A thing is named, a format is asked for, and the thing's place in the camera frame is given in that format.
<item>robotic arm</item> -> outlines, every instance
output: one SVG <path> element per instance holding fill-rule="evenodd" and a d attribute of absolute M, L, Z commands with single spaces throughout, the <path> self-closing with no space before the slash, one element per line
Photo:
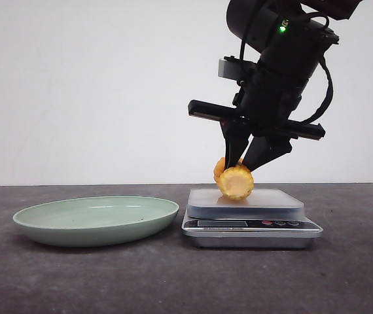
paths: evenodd
<path fill-rule="evenodd" d="M 219 61 L 219 76 L 240 86 L 233 107 L 192 100 L 189 115 L 220 122 L 226 141 L 224 168 L 235 166 L 249 144 L 243 164 L 250 171 L 292 150 L 290 140 L 325 136 L 312 124 L 333 97 L 332 78 L 324 53 L 339 37 L 329 29 L 329 17 L 349 18 L 362 0 L 231 0 L 227 24 L 241 42 L 240 56 Z M 301 4 L 318 12 L 305 13 Z M 312 18 L 322 17 L 324 24 Z M 257 63 L 243 60 L 245 45 L 260 52 Z M 302 99 L 309 78 L 320 63 L 328 78 L 325 100 L 304 121 L 289 120 Z"/>

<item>plate rim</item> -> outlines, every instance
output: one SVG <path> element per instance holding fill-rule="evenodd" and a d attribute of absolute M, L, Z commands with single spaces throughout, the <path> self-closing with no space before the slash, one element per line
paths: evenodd
<path fill-rule="evenodd" d="M 30 209 L 35 208 L 35 207 L 40 207 L 40 206 L 43 206 L 43 205 L 49 205 L 49 204 L 52 204 L 52 203 L 53 204 L 54 203 L 61 203 L 61 202 L 65 202 L 65 201 L 86 200 L 86 199 L 91 200 L 91 199 L 96 199 L 96 198 L 147 198 L 147 199 L 160 200 L 160 201 L 165 201 L 165 202 L 168 202 L 168 203 L 172 203 L 172 204 L 175 205 L 175 209 L 173 211 L 171 211 L 170 213 L 164 215 L 164 216 L 156 217 L 156 218 L 153 218 L 153 219 L 140 220 L 140 221 L 135 221 L 135 222 L 128 222 L 128 223 L 125 223 L 125 224 L 112 224 L 112 225 L 108 225 L 108 226 L 96 226 L 96 227 L 68 227 L 68 228 L 46 227 L 46 226 L 38 226 L 38 225 L 35 225 L 35 224 L 28 224 L 28 223 L 19 221 L 19 219 L 17 218 L 17 216 L 20 213 L 23 213 L 24 211 L 30 210 Z M 152 221 L 155 221 L 155 220 L 159 220 L 159 219 L 166 218 L 168 216 L 174 215 L 178 211 L 179 211 L 179 204 L 178 203 L 175 203 L 174 201 L 167 200 L 167 199 L 164 199 L 164 198 L 155 198 L 155 197 L 152 197 L 152 196 L 136 196 L 136 195 L 88 196 L 88 197 L 84 197 L 84 198 L 69 198 L 69 199 L 65 199 L 65 200 L 48 201 L 46 203 L 40 203 L 40 204 L 37 204 L 37 205 L 32 205 L 32 206 L 29 206 L 29 207 L 25 207 L 25 208 L 17 211 L 12 216 L 12 220 L 15 222 L 15 224 L 17 224 L 19 226 L 23 226 L 23 227 L 26 227 L 26 228 L 39 229 L 39 230 L 63 230 L 63 231 L 64 230 L 66 230 L 66 231 L 70 231 L 70 230 L 95 230 L 95 229 L 115 228 L 115 227 L 121 227 L 121 226 L 131 226 L 131 225 L 134 225 L 134 224 L 144 224 L 146 222 L 152 222 Z"/>

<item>scale platform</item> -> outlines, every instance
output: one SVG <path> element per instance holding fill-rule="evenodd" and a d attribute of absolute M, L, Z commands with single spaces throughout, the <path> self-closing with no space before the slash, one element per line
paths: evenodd
<path fill-rule="evenodd" d="M 182 223 L 197 247 L 309 247 L 323 229 L 304 214 L 304 204 L 280 190 L 255 189 L 232 201 L 218 189 L 192 189 Z"/>

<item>white wall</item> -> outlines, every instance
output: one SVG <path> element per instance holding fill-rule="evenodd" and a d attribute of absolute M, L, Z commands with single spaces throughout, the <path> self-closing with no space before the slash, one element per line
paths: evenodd
<path fill-rule="evenodd" d="M 237 92 L 217 77 L 218 59 L 240 48 L 227 4 L 0 0 L 0 184 L 211 182 L 220 127 L 187 105 L 229 105 Z M 256 182 L 373 182 L 373 1 L 332 28 L 327 136 L 293 141 Z M 314 112 L 325 90 L 319 68 L 291 118 Z"/>

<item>light green plate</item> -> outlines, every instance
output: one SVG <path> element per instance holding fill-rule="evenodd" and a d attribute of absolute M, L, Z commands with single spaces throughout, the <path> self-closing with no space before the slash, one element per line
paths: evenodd
<path fill-rule="evenodd" d="M 171 224 L 178 204 L 160 198 L 102 196 L 53 201 L 13 216 L 30 239 L 61 247 L 95 247 L 150 236 Z"/>

